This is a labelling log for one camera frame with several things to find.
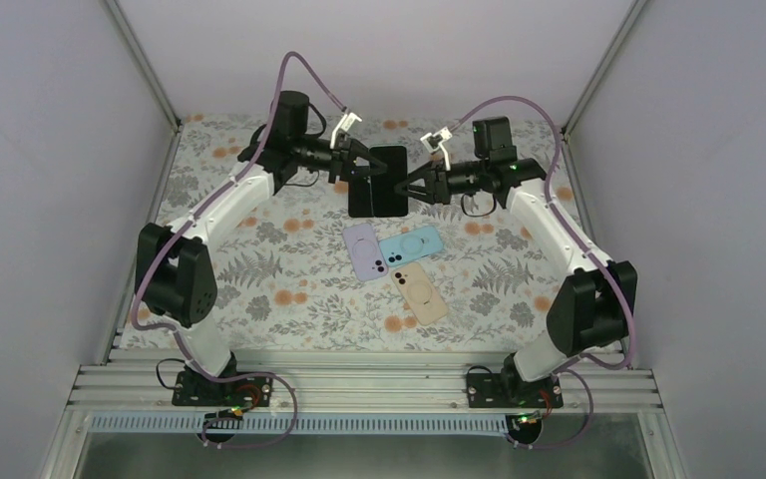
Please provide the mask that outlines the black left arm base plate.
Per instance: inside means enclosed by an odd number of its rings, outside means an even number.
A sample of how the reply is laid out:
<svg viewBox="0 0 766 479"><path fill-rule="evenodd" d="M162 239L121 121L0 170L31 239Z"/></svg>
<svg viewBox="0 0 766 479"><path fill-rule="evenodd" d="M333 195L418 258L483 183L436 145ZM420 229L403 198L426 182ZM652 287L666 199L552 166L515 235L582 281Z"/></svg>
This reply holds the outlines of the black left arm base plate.
<svg viewBox="0 0 766 479"><path fill-rule="evenodd" d="M272 388L273 379L270 377L218 383L185 369L177 376L172 405L219 408L268 406Z"/></svg>

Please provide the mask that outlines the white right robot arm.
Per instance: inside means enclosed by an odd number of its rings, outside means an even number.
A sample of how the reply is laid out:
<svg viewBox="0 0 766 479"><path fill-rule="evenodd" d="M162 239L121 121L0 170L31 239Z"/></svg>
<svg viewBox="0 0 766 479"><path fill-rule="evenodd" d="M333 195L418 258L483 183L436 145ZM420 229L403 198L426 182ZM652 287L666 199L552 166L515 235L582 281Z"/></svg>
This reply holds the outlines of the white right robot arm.
<svg viewBox="0 0 766 479"><path fill-rule="evenodd" d="M613 261L567 218L553 196L549 174L536 160L518 155L508 118L476 120L472 133L473 161L429 162L394 191L430 205L446 205L455 195L488 193L524 224L564 275L544 331L505 359L496 381L508 403L524 406L562 367L587 357L595 347L634 337L637 272L628 261Z"/></svg>

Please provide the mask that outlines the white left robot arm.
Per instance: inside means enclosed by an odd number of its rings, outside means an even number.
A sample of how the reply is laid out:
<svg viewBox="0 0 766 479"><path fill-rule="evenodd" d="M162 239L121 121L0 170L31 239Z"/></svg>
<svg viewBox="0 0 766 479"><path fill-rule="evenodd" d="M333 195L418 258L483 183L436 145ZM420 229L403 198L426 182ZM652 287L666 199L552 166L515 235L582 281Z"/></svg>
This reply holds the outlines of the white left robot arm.
<svg viewBox="0 0 766 479"><path fill-rule="evenodd" d="M217 299L213 250L301 169L322 172L330 183L387 170L350 135L361 120L357 114L344 109L334 127L311 133L313 110L307 95L279 92L226 179L182 217L165 226L148 223L139 232L132 325L171 332L187 373L199 376L197 389L211 403L228 402L239 380L234 354L210 315Z"/></svg>

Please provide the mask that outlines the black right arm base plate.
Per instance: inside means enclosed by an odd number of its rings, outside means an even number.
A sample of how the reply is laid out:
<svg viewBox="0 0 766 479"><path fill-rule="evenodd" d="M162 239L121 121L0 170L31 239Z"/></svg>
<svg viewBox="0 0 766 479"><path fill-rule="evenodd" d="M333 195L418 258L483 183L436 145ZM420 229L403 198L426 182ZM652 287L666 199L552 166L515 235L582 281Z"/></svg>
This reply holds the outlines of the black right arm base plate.
<svg viewBox="0 0 766 479"><path fill-rule="evenodd" d="M554 409L564 406L562 388L556 377L525 382L505 373L474 369L465 374L465 383L470 408Z"/></svg>

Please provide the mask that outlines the black phone case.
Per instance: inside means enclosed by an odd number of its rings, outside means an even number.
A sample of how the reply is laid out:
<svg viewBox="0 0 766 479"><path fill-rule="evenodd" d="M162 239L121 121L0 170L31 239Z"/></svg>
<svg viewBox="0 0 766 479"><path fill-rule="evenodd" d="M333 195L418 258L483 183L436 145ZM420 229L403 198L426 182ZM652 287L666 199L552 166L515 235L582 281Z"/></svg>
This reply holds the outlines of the black phone case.
<svg viewBox="0 0 766 479"><path fill-rule="evenodd" d="M348 215L353 219L373 218L372 182L370 177L352 178L348 182Z"/></svg>

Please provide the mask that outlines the dark teal smartphone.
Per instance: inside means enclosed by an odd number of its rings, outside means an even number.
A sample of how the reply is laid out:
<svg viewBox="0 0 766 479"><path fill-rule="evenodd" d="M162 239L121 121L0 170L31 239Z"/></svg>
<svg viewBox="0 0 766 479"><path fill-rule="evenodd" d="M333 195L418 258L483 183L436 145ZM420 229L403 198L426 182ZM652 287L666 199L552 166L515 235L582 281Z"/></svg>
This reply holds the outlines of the dark teal smartphone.
<svg viewBox="0 0 766 479"><path fill-rule="evenodd" d="M408 175L407 149L400 145L374 146L374 158L384 163L387 171L370 179L371 209L374 218L402 218L408 215L408 198L395 192L395 187Z"/></svg>

